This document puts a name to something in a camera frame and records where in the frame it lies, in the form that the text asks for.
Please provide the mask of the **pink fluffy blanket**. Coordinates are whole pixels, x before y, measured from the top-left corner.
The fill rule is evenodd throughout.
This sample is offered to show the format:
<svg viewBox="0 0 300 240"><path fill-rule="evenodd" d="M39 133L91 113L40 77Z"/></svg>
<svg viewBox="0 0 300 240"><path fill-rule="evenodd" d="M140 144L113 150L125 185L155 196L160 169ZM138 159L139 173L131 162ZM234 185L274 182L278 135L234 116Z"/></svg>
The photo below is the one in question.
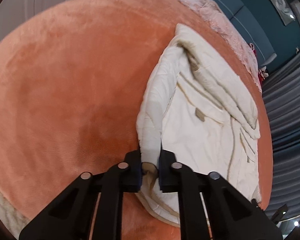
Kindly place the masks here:
<svg viewBox="0 0 300 240"><path fill-rule="evenodd" d="M213 31L227 42L253 78L258 90L261 91L255 46L244 40L218 4L214 0L178 1L200 16Z"/></svg>

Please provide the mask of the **orange plush bedspread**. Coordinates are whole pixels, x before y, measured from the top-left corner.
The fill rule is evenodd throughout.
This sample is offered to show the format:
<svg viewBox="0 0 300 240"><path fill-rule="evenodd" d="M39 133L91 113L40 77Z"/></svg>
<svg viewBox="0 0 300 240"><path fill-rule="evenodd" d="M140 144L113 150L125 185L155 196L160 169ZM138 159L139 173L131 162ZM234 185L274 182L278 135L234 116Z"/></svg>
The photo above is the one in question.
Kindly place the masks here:
<svg viewBox="0 0 300 240"><path fill-rule="evenodd" d="M137 148L147 80L178 23L224 57L257 104L260 206L267 208L269 121L226 40L177 0L69 0L0 42L0 220L10 237L82 172L104 172Z"/></svg>

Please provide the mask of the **red plush toy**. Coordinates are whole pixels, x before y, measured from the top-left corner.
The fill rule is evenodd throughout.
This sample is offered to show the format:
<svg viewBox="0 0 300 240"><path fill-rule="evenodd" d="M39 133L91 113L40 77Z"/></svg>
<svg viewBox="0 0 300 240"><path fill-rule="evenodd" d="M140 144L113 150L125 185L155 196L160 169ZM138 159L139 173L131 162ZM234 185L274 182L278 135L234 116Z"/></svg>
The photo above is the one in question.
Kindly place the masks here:
<svg viewBox="0 0 300 240"><path fill-rule="evenodd" d="M255 57L257 57L257 52L256 52L256 49L255 49L255 46L253 43L249 43L249 47L252 49L252 51L254 52L255 54ZM268 72L267 72L267 68L266 67L263 67L261 69L258 70L258 78L259 78L259 81L260 81L260 84L263 83L263 81L269 76Z"/></svg>

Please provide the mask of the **grey blue curtain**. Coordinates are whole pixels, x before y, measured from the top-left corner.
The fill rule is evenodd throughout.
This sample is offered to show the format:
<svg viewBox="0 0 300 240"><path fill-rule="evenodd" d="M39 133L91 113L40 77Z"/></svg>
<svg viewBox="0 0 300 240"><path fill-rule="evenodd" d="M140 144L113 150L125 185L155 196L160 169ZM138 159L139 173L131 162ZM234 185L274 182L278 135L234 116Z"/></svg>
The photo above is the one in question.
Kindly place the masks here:
<svg viewBox="0 0 300 240"><path fill-rule="evenodd" d="M273 147L273 183L266 215L287 205L284 219L300 215L300 52L263 83L262 98Z"/></svg>

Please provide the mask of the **cream quilted padded coat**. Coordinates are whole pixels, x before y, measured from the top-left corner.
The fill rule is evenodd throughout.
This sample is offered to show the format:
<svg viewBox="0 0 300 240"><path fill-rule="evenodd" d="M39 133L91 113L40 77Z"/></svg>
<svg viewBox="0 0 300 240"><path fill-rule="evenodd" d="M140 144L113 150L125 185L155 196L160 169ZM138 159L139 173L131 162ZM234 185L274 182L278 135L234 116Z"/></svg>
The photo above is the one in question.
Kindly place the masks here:
<svg viewBox="0 0 300 240"><path fill-rule="evenodd" d="M180 225L177 194L159 187L161 150L195 172L218 172L249 200L262 199L256 103L215 48L184 24L149 77L136 130L144 172L137 197L156 219Z"/></svg>

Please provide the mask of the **blue upholstered headboard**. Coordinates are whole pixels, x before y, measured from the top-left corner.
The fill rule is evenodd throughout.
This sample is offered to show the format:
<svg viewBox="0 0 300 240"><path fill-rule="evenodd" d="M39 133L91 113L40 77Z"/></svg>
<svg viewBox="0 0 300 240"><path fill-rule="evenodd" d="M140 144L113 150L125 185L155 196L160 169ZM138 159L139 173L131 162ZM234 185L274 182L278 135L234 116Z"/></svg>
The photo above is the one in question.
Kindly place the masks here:
<svg viewBox="0 0 300 240"><path fill-rule="evenodd" d="M270 0L214 0L269 73L284 66L300 49L300 24L284 24Z"/></svg>

